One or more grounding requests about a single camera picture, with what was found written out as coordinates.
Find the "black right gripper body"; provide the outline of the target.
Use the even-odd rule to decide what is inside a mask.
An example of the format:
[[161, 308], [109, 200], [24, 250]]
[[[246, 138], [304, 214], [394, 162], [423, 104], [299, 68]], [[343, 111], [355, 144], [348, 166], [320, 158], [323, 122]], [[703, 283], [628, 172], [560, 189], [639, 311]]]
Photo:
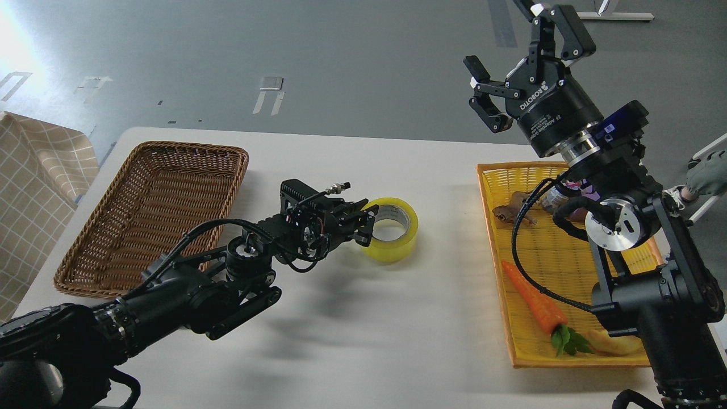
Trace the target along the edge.
[[561, 60], [545, 58], [538, 64], [522, 59], [506, 78], [517, 99], [505, 109], [540, 157], [552, 156], [558, 145], [602, 122], [603, 114]]

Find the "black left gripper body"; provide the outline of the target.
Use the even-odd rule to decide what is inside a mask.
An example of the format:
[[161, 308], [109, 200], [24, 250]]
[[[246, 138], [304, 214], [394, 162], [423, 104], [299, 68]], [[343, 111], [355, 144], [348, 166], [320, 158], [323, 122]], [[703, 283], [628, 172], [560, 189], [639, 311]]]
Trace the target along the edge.
[[345, 202], [307, 203], [307, 253], [330, 253], [364, 223], [344, 223]]

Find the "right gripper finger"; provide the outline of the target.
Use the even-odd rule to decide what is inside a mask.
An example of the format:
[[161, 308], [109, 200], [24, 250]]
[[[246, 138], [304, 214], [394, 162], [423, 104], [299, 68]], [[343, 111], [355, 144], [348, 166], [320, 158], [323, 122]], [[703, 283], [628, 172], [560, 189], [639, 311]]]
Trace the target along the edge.
[[520, 90], [509, 87], [507, 82], [492, 80], [488, 70], [475, 55], [465, 56], [463, 63], [471, 75], [470, 85], [473, 88], [473, 96], [469, 99], [470, 108], [493, 133], [511, 128], [513, 119], [501, 112], [491, 98], [517, 100]]
[[527, 55], [513, 68], [540, 72], [546, 65], [556, 65], [569, 72], [582, 58], [593, 55], [596, 44], [583, 21], [571, 5], [546, 5], [535, 1], [514, 1], [530, 23]]

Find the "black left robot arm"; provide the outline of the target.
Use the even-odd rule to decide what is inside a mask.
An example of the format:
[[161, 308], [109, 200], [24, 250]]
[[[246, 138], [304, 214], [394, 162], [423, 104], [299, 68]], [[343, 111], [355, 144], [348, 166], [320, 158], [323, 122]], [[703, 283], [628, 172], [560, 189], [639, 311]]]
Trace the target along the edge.
[[2, 407], [97, 408], [113, 383], [129, 388], [122, 408], [135, 407], [140, 382], [119, 366], [180, 328], [215, 341], [277, 303], [273, 259], [301, 273], [296, 260], [313, 268], [342, 243], [370, 246], [379, 205], [345, 201], [348, 188], [283, 181], [279, 213], [195, 226], [124, 295], [2, 324]]

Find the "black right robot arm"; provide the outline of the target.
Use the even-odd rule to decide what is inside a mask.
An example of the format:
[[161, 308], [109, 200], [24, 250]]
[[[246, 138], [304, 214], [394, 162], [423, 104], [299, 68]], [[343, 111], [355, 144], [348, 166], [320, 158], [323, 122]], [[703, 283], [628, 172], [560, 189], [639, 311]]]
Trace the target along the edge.
[[[470, 107], [491, 132], [517, 123], [540, 157], [561, 155], [567, 169], [543, 179], [516, 212], [514, 265], [539, 293], [593, 314], [610, 336], [643, 341], [662, 400], [626, 389], [614, 408], [724, 408], [725, 359], [708, 328], [725, 314], [716, 278], [707, 269], [675, 199], [642, 165], [647, 109], [631, 101], [604, 117], [570, 65], [596, 45], [570, 5], [517, 1], [529, 21], [525, 57], [495, 81], [475, 55], [463, 62], [474, 90]], [[597, 284], [592, 304], [564, 298], [534, 281], [517, 254], [520, 223], [546, 192], [585, 180], [598, 199], [558, 204], [558, 228], [589, 244]]]

